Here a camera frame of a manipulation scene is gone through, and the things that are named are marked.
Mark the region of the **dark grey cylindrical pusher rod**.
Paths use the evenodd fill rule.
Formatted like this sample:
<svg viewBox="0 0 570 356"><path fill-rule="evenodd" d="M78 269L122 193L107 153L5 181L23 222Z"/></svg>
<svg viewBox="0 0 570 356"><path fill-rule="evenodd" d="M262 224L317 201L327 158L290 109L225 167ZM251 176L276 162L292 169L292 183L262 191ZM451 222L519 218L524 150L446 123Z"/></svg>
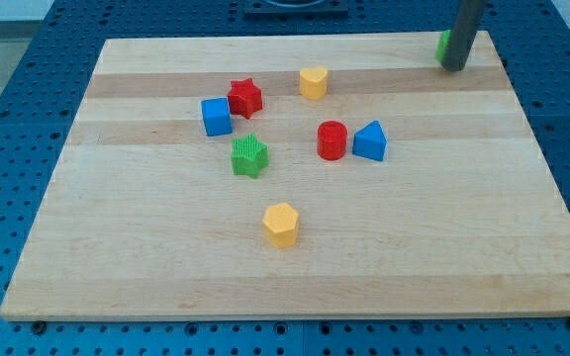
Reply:
<svg viewBox="0 0 570 356"><path fill-rule="evenodd" d="M479 22L486 8L486 0L461 0L450 29L447 51L440 65L449 72L464 69L473 46Z"/></svg>

